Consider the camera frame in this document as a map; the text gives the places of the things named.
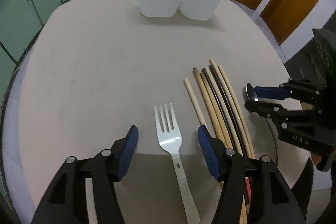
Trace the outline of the person's hand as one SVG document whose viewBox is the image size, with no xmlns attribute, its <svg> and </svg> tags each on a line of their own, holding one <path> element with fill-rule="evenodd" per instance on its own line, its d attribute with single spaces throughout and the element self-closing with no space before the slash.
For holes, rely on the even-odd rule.
<svg viewBox="0 0 336 224">
<path fill-rule="evenodd" d="M 311 153 L 311 160 L 314 165 L 317 165 L 321 162 L 322 156 L 317 155 L 316 153 Z"/>
</svg>

